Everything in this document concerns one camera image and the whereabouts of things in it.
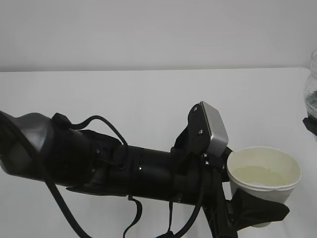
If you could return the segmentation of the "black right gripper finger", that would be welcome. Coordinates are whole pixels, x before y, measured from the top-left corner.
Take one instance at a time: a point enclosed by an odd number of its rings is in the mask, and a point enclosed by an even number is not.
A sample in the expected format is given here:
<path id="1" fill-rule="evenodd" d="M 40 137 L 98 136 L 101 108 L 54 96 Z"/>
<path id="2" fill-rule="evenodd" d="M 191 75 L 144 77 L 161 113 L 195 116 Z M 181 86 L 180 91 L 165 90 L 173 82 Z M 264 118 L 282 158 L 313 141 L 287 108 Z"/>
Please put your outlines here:
<path id="1" fill-rule="evenodd" d="M 308 116 L 304 118 L 303 124 L 309 132 L 311 132 L 314 136 L 317 136 L 317 119 L 315 117 Z"/>

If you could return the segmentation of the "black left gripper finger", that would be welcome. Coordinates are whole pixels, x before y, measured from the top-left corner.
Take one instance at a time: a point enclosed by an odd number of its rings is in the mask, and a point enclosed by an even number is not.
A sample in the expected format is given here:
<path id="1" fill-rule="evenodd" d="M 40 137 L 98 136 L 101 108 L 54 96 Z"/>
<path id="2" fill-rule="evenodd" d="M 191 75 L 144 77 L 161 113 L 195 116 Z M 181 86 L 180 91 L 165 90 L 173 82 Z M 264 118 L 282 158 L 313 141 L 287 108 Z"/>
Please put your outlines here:
<path id="1" fill-rule="evenodd" d="M 290 209 L 283 203 L 258 198 L 238 188 L 226 203 L 224 227 L 236 233 L 247 227 L 280 222 Z"/>

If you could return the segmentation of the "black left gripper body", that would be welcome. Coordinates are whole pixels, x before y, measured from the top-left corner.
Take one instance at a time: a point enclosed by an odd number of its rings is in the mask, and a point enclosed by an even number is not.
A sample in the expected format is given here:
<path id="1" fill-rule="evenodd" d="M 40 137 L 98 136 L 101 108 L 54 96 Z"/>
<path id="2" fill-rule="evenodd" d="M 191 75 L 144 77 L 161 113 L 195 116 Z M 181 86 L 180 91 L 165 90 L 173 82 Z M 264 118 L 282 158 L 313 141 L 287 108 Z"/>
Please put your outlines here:
<path id="1" fill-rule="evenodd" d="M 222 183 L 229 181 L 225 171 L 226 162 L 232 152 L 228 147 L 220 157 L 203 154 L 196 157 L 198 169 L 189 172 L 187 178 L 190 185 L 181 190 L 170 200 L 170 207 L 174 202 L 195 204 L 194 210 L 186 224 L 172 238 L 183 237 L 195 222 L 199 211 L 203 209 L 213 238 L 236 238 L 237 230 L 233 226 L 232 201 L 225 199 Z"/>

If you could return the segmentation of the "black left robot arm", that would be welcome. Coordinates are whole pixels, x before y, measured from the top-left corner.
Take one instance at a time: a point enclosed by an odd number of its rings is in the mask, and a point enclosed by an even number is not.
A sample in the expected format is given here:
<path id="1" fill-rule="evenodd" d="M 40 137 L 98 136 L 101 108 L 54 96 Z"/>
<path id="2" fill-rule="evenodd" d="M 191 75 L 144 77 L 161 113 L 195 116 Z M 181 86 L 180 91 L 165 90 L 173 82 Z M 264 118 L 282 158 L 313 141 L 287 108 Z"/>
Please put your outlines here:
<path id="1" fill-rule="evenodd" d="M 72 124 L 62 114 L 52 118 L 39 113 L 12 117 L 0 115 L 0 166 L 9 175 L 43 181 L 66 220 L 81 237 L 87 233 L 77 223 L 57 186 L 69 191 L 122 196 L 136 203 L 134 223 L 142 215 L 139 198 L 190 204 L 194 210 L 176 233 L 180 238 L 204 211 L 214 238 L 235 238 L 241 229 L 266 222 L 282 221 L 289 208 L 239 189 L 231 200 L 222 184 L 229 180 L 227 142 L 214 143 L 212 119 L 200 105 L 188 114 L 188 123 L 170 152 L 130 146 L 121 134 L 116 137 L 87 129 L 96 119 Z"/>

